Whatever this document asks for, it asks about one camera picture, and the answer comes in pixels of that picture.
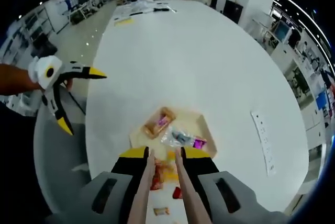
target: office desk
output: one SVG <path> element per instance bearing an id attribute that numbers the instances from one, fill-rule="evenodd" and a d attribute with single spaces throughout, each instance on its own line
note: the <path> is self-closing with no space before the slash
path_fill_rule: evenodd
<path id="1" fill-rule="evenodd" d="M 112 17 L 102 36 L 93 66 L 108 78 L 91 81 L 87 98 L 91 177 L 112 169 L 130 148 L 130 132 L 157 108 L 188 108 L 205 116 L 218 169 L 252 188 L 266 209 L 283 211 L 308 169 L 304 123 L 284 75 L 219 12 L 199 2 L 166 2 L 176 13 L 135 15 L 118 26 Z M 273 176 L 266 173 L 253 110 L 266 118 Z"/>

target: power strip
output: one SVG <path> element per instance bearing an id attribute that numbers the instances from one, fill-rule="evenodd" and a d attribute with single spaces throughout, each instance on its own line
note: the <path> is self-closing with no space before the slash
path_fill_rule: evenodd
<path id="1" fill-rule="evenodd" d="M 261 141 L 267 175 L 272 176 L 276 174 L 276 170 L 264 116 L 259 111 L 252 111 L 251 116 L 256 125 L 258 136 Z"/>

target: white table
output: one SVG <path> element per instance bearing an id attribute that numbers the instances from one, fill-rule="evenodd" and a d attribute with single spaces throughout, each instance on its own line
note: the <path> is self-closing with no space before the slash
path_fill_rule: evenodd
<path id="1" fill-rule="evenodd" d="M 199 2 L 168 1 L 177 12 L 109 22 L 94 67 L 107 79 L 88 87 L 86 148 L 91 177 L 110 171 L 129 133 L 160 106 L 202 113 L 216 142 L 214 162 L 283 211 L 308 170 L 305 127 L 293 92 L 261 46 Z M 276 175 L 267 176 L 250 111 L 266 117 Z"/>

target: cable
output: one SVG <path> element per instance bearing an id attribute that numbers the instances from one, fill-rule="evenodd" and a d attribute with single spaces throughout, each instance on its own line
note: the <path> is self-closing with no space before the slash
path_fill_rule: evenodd
<path id="1" fill-rule="evenodd" d="M 82 113 L 86 116 L 86 112 L 83 110 L 83 108 L 80 106 L 80 104 L 78 103 L 78 101 L 73 97 L 72 93 L 70 91 L 68 91 L 70 97 L 72 98 L 72 100 L 75 102 L 75 104 L 79 107 L 79 109 L 82 111 Z"/>

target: ceiling light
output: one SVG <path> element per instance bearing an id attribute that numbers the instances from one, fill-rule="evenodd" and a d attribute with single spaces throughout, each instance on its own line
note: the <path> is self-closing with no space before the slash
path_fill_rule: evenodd
<path id="1" fill-rule="evenodd" d="M 331 64 L 331 62 L 330 62 L 330 60 L 329 60 L 329 58 L 328 58 L 328 55 L 326 54 L 326 52 L 325 52 L 325 50 L 323 49 L 323 47 L 320 45 L 319 41 L 318 41 L 318 40 L 315 38 L 315 36 L 312 34 L 312 32 L 306 27 L 306 25 L 305 25 L 302 21 L 299 20 L 299 23 L 301 23 L 301 24 L 305 27 L 305 29 L 309 32 L 309 34 L 314 38 L 315 42 L 317 43 L 317 46 L 318 46 L 318 47 L 322 50 L 322 52 L 324 53 L 327 62 L 328 62 L 329 64 Z M 331 66 L 331 70 L 333 71 L 333 75 L 335 75 L 333 66 Z"/>
<path id="2" fill-rule="evenodd" d="M 302 9 L 300 8 L 296 3 L 294 3 L 293 1 L 291 0 L 288 0 L 290 3 L 292 3 L 294 6 L 296 6 L 298 9 L 300 9 L 301 12 L 303 12 L 311 21 L 312 23 L 318 28 L 318 30 L 321 32 L 321 34 L 323 35 L 323 37 L 325 38 L 325 40 L 327 41 L 327 43 L 329 44 L 329 46 L 331 47 L 330 45 L 330 42 L 328 41 L 326 35 L 323 33 L 323 31 L 320 29 L 320 27 L 316 24 L 316 22 Z"/>
<path id="3" fill-rule="evenodd" d="M 275 4 L 277 4 L 278 6 L 282 6 L 279 2 L 276 2 L 275 0 L 273 0 L 273 2 L 275 3 Z"/>

